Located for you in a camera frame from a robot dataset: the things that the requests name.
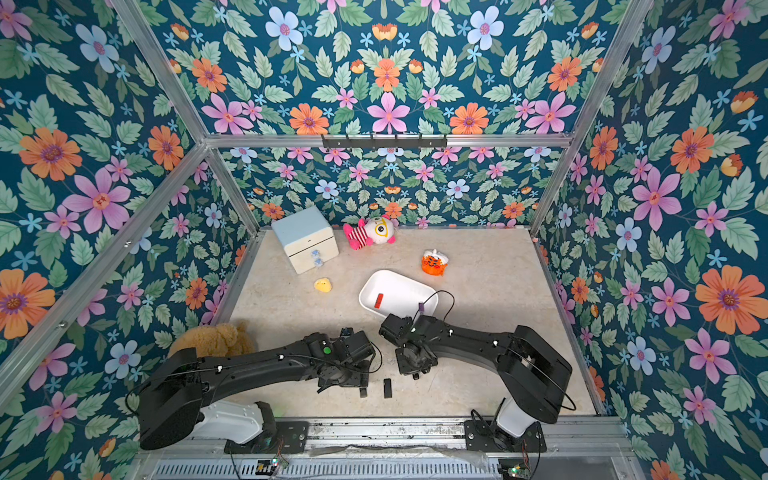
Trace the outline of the black usb flash drive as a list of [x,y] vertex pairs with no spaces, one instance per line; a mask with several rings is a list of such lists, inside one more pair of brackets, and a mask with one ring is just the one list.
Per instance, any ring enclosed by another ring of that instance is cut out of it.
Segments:
[[385,378],[383,381],[384,398],[391,399],[393,397],[393,385],[390,378]]

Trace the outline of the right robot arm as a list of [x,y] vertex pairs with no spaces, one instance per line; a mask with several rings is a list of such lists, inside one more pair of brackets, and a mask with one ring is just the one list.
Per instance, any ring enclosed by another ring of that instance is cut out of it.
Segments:
[[487,422],[473,410],[467,423],[476,439],[489,439],[496,450],[543,452],[541,426],[556,423],[563,409],[576,409],[567,394],[572,366],[528,326],[491,333],[452,326],[429,315],[390,314],[379,335],[395,346],[398,370],[404,376],[426,374],[442,358],[497,374],[509,396],[493,420]]

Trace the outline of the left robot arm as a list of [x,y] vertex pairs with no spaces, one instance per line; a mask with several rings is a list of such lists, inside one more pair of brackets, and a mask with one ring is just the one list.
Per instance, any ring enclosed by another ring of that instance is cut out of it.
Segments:
[[244,355],[199,356],[183,348],[137,389],[139,445],[160,450],[190,436],[246,444],[272,428],[264,402],[234,404],[229,397],[278,383],[315,380],[318,391],[365,388],[378,348],[360,332],[337,338],[312,333],[282,347]]

